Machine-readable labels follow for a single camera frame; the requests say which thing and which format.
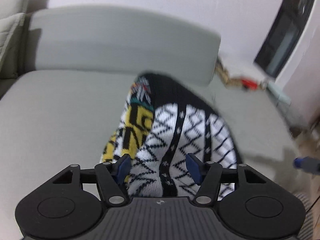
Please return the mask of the black white patterned knit sweater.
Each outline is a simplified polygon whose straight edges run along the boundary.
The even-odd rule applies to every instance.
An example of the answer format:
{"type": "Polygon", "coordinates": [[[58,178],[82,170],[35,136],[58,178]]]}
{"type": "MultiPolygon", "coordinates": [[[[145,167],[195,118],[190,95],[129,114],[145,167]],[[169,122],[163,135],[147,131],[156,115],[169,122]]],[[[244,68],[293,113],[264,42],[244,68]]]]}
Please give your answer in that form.
{"type": "Polygon", "coordinates": [[[193,198],[199,187],[186,168],[189,153],[224,168],[242,162],[225,120],[211,105],[169,76],[138,76],[101,161],[131,157],[125,179],[131,197],[193,198]]]}

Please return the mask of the red and tan item pile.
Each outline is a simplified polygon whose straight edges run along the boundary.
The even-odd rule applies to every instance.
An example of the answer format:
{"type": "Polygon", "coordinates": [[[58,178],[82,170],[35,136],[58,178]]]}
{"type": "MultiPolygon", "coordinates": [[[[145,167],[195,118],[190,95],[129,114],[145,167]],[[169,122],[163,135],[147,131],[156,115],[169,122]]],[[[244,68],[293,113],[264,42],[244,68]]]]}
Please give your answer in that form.
{"type": "Polygon", "coordinates": [[[215,73],[226,87],[265,90],[270,77],[256,64],[234,57],[219,56],[215,73]]]}

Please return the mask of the grey striped rug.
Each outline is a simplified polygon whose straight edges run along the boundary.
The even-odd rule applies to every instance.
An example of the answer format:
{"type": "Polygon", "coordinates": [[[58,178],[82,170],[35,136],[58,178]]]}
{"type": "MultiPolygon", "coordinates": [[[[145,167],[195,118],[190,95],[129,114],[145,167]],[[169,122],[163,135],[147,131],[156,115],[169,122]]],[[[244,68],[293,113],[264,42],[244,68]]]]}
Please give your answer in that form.
{"type": "Polygon", "coordinates": [[[308,194],[305,192],[294,192],[293,195],[303,203],[306,211],[303,225],[298,233],[298,239],[315,239],[316,224],[314,220],[314,208],[319,204],[319,196],[317,196],[314,202],[311,202],[308,194]]]}

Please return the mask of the grey sofa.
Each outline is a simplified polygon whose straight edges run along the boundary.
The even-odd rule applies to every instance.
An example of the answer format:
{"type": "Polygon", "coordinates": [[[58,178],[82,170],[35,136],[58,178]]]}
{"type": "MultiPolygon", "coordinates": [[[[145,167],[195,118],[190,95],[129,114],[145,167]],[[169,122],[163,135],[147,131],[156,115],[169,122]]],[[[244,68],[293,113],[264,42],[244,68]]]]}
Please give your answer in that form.
{"type": "MultiPolygon", "coordinates": [[[[222,36],[221,50],[252,60],[280,0],[30,0],[28,11],[49,21],[71,6],[80,12],[60,30],[91,34],[89,49],[103,49],[104,10],[122,5],[195,23],[222,36]]],[[[19,78],[1,99],[1,239],[20,239],[18,202],[71,163],[93,167],[118,126],[135,79],[118,70],[94,72],[96,53],[84,55],[86,70],[35,70],[19,78]]],[[[308,175],[292,167],[298,153],[263,92],[226,89],[215,77],[192,89],[222,112],[247,162],[284,188],[307,191],[308,175]]]]}

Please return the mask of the beige sofa cushion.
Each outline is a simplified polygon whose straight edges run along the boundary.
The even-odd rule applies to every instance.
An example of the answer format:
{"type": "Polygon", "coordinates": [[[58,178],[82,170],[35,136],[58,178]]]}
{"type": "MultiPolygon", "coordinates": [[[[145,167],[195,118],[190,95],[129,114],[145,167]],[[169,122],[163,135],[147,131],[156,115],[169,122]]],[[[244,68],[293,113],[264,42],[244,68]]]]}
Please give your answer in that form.
{"type": "Polygon", "coordinates": [[[29,0],[1,0],[1,78],[17,77],[17,54],[29,0]]]}

